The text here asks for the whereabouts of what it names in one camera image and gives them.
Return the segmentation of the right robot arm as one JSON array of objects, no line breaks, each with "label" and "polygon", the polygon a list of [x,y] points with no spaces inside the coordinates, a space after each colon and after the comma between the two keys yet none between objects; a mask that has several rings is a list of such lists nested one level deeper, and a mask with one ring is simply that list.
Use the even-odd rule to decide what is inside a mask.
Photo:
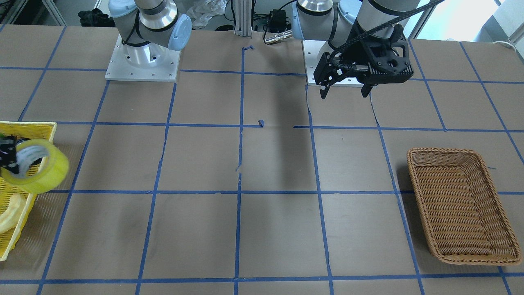
[{"label": "right robot arm", "polygon": [[191,21],[173,0],[111,0],[115,28],[1,26],[1,120],[170,122]]}]

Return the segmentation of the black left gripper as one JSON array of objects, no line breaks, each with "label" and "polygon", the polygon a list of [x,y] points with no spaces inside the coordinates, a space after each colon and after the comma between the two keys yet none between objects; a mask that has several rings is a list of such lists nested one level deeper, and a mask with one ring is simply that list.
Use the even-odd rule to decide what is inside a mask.
[{"label": "black left gripper", "polygon": [[[356,78],[358,82],[371,82],[371,62],[366,53],[365,39],[346,45],[339,52],[335,52],[337,48],[363,33],[365,29],[361,28],[361,25],[352,25],[350,29],[337,26],[334,35],[330,37],[331,54],[323,53],[313,71],[315,83],[320,86],[319,93],[322,99],[326,98],[331,86],[346,78]],[[369,97],[375,86],[378,86],[378,83],[363,84],[362,97]]]}]

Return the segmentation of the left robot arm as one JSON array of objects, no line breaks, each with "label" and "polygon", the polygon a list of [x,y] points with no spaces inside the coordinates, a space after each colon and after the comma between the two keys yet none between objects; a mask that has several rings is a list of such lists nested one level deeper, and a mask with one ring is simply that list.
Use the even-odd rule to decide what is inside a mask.
[{"label": "left robot arm", "polygon": [[414,74],[404,26],[417,0],[298,0],[292,34],[324,41],[313,80],[326,98],[334,84],[356,78],[367,97],[379,84],[399,84]]}]

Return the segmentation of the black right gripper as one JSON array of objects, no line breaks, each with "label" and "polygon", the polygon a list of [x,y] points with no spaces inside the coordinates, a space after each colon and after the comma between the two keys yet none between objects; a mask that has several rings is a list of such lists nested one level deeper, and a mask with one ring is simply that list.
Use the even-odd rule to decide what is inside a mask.
[{"label": "black right gripper", "polygon": [[2,168],[18,168],[16,137],[0,138],[0,165]]}]

